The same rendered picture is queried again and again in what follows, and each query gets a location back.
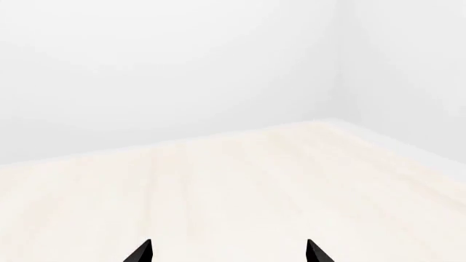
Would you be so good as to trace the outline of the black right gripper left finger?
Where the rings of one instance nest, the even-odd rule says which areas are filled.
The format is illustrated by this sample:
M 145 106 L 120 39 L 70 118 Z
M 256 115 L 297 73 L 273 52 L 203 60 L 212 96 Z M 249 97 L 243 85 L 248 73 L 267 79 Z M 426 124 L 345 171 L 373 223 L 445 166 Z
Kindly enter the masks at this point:
M 123 262 L 152 262 L 153 248 L 151 239 L 147 239 L 141 246 L 136 248 Z

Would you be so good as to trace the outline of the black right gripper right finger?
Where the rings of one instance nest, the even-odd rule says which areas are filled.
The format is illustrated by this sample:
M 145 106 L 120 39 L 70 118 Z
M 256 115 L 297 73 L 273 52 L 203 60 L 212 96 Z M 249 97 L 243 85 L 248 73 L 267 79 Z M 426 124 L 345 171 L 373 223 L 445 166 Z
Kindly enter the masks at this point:
M 311 239 L 307 240 L 306 259 L 307 262 L 335 262 Z

